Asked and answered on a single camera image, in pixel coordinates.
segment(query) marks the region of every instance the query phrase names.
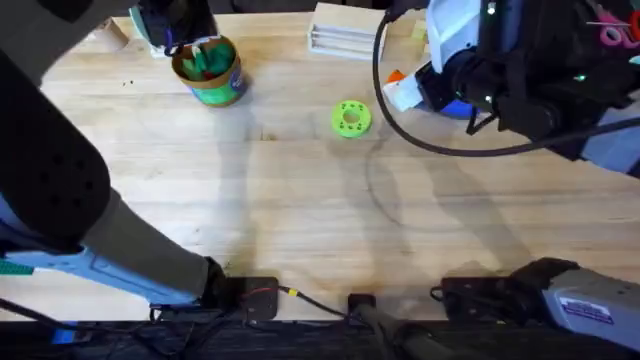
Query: red wire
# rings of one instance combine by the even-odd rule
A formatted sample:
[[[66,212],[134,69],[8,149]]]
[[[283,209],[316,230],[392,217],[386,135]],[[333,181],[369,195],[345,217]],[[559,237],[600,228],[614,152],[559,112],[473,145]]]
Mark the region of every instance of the red wire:
[[[251,295],[255,295],[255,294],[259,294],[261,292],[266,292],[266,291],[272,291],[275,290],[273,288],[257,288],[257,289],[253,289],[249,292],[246,292],[242,295],[243,298],[248,298]]]

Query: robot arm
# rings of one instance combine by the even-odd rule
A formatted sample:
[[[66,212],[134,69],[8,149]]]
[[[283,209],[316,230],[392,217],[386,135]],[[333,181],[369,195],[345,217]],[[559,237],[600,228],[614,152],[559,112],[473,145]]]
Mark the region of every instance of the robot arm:
[[[542,258],[508,277],[444,278],[434,290],[454,322],[535,322],[640,351],[640,286],[572,261]]]
[[[416,7],[424,3],[399,0],[385,21]],[[433,0],[427,7],[432,59],[406,81],[417,83],[434,111],[457,100],[470,104],[469,135],[496,120],[499,131],[531,144],[465,151],[425,143],[393,120],[376,81],[383,115],[404,139],[440,154],[504,156],[546,147],[640,177],[639,109],[631,98],[640,89],[640,66],[629,63],[630,51],[603,48],[585,25],[595,17],[589,11],[583,0]],[[479,112],[491,116],[476,123]]]
[[[96,148],[34,85],[96,25],[132,5],[29,0],[0,15],[7,27],[0,33],[0,257],[140,295],[171,316],[233,309],[239,294],[277,287],[277,280],[227,278],[213,259],[140,219],[111,188]],[[163,42],[169,49],[217,35],[206,0],[143,0],[139,7],[151,41],[171,33]],[[262,305],[251,317],[273,318],[277,292]]]

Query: label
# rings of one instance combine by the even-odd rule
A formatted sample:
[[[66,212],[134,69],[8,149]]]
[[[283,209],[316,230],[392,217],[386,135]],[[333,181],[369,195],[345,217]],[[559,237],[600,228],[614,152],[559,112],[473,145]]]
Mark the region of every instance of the label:
[[[220,105],[235,99],[244,91],[245,82],[242,67],[238,67],[229,77],[229,82],[215,89],[191,88],[191,92],[207,105]]]
[[[564,297],[560,298],[560,305],[567,314],[613,325],[613,318],[611,317],[609,309],[602,305]]]
[[[242,76],[242,65],[238,65],[238,68],[233,71],[231,77],[229,78],[229,86],[233,89],[233,91],[237,93],[242,93],[244,91],[244,77]]]

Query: black cable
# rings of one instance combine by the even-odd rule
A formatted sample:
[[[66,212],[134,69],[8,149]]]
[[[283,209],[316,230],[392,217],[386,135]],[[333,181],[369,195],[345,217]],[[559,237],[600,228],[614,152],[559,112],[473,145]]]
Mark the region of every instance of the black cable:
[[[181,351],[184,351],[184,349],[181,349],[173,353],[167,353],[158,349],[156,346],[150,344],[149,339],[146,339],[142,335],[138,334],[138,330],[140,330],[145,324],[136,325],[130,329],[103,328],[99,326],[90,326],[90,325],[70,325],[70,324],[65,324],[61,321],[55,320],[53,318],[50,318],[37,311],[25,308],[24,306],[18,305],[14,302],[11,302],[3,298],[0,298],[0,308],[18,315],[22,315],[32,320],[36,320],[41,324],[47,327],[50,327],[52,329],[62,329],[62,330],[69,330],[69,331],[93,331],[93,332],[119,334],[119,335],[130,335],[131,338],[135,342],[137,342],[139,345],[147,349],[152,354],[161,358],[169,358],[171,356],[174,356],[180,353]]]
[[[382,39],[382,33],[384,32],[385,26],[390,23],[392,19],[392,15],[387,11],[387,14],[384,16],[382,21],[380,21],[380,25],[378,26],[378,30],[376,31],[376,37],[373,43],[373,87],[376,93],[376,100],[380,105],[380,110],[382,111],[382,115],[386,119],[389,126],[396,132],[400,137],[408,141],[414,146],[417,146],[421,149],[431,151],[441,155],[448,156],[460,156],[460,157],[495,157],[495,156],[507,156],[507,155],[515,155],[521,154],[533,150],[543,149],[549,146],[558,145],[564,142],[584,139],[596,135],[602,135],[611,133],[614,131],[627,129],[634,126],[640,126],[640,117],[631,118],[629,120],[619,121],[616,123],[595,126],[587,130],[572,132],[569,134],[564,134],[548,139],[538,140],[535,142],[531,142],[528,144],[522,145],[514,145],[505,148],[499,149],[491,149],[491,150],[466,150],[466,149],[451,149],[443,146],[438,146],[434,144],[426,143],[418,138],[413,137],[411,134],[407,133],[398,123],[395,121],[387,105],[384,100],[384,96],[382,95],[382,89],[380,87],[380,74],[379,74],[379,54],[380,54],[380,42]]]
[[[22,315],[32,320],[36,320],[42,323],[45,326],[48,326],[53,329],[62,329],[62,330],[70,330],[70,331],[96,331],[96,332],[107,332],[113,334],[131,334],[132,330],[123,330],[123,329],[108,329],[97,326],[90,325],[69,325],[58,320],[52,319],[46,315],[40,314],[37,311],[27,309],[21,305],[18,305],[9,300],[5,300],[0,298],[0,308],[10,311],[12,313]]]
[[[278,289],[280,289],[280,291],[282,291],[284,293],[287,293],[287,294],[290,294],[290,292],[292,290],[291,288],[286,287],[286,286],[278,286]],[[305,295],[301,291],[297,291],[296,290],[295,292],[296,292],[295,297],[299,297],[300,299],[308,302],[309,304],[317,307],[320,310],[323,310],[323,311],[328,312],[329,314],[332,314],[332,315],[335,315],[335,316],[339,316],[339,317],[341,317],[343,319],[351,318],[350,315],[347,315],[347,314],[343,313],[342,311],[338,311],[338,310],[332,309],[332,308],[330,308],[330,307],[328,307],[326,305],[323,305],[323,304],[315,301],[314,299],[310,298],[309,296]]]

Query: wooden table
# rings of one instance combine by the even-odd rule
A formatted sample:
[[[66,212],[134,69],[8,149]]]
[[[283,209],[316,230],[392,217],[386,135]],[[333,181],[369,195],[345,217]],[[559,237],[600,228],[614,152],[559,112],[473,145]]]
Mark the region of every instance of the wooden table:
[[[307,51],[310,18],[217,17],[251,79],[228,109],[198,103],[139,39],[116,54],[79,44],[42,88],[101,151],[134,210],[230,274],[275,275],[342,308],[347,294],[373,292],[385,310],[429,319],[443,317],[428,296],[441,277],[508,273],[542,256],[640,282],[637,180],[548,151],[456,159],[416,149],[384,125],[368,62]],[[390,28],[383,77],[420,63],[413,24]],[[331,130],[332,107],[346,99],[373,111],[361,139]],[[399,119],[452,147],[524,141],[493,129],[469,137],[465,122],[420,111]],[[50,271],[1,277],[0,294],[59,319],[147,313],[143,299]],[[279,318],[331,316],[286,297]]]

